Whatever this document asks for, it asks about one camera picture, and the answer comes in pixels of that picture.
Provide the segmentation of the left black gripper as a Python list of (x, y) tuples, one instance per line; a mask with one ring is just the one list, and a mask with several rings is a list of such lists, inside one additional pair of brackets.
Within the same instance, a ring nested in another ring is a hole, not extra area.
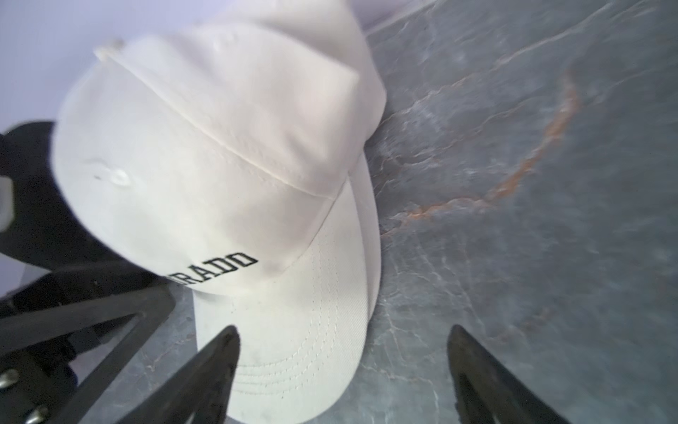
[[(78, 423), (175, 307), (163, 282), (125, 261), (55, 270), (1, 300), (1, 421)], [(129, 332), (80, 382), (79, 337)]]

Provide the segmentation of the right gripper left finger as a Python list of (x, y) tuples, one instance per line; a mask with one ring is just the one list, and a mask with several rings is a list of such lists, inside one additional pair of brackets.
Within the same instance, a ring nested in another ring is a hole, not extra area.
[(229, 326), (119, 421), (130, 424), (224, 423), (239, 354), (238, 330)]

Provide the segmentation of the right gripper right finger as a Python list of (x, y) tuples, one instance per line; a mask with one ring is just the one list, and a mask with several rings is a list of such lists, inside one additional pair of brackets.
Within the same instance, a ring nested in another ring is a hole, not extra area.
[(568, 424), (463, 326), (452, 326), (447, 341), (460, 422)]

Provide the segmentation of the black cap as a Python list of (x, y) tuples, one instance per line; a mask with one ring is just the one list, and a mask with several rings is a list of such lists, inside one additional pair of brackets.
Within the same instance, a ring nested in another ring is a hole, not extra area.
[(13, 219), (1, 231), (1, 253), (46, 270), (118, 261), (74, 217), (49, 164), (51, 121), (17, 125), (1, 135), (1, 176), (12, 182)]

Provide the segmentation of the cream cap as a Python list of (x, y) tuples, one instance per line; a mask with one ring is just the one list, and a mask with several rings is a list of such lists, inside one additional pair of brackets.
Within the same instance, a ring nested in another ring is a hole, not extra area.
[(238, 1), (98, 49), (50, 146), (78, 221), (188, 287), (196, 342), (233, 325), (231, 418), (304, 423), (339, 401), (381, 282), (365, 144), (387, 92), (346, 1)]

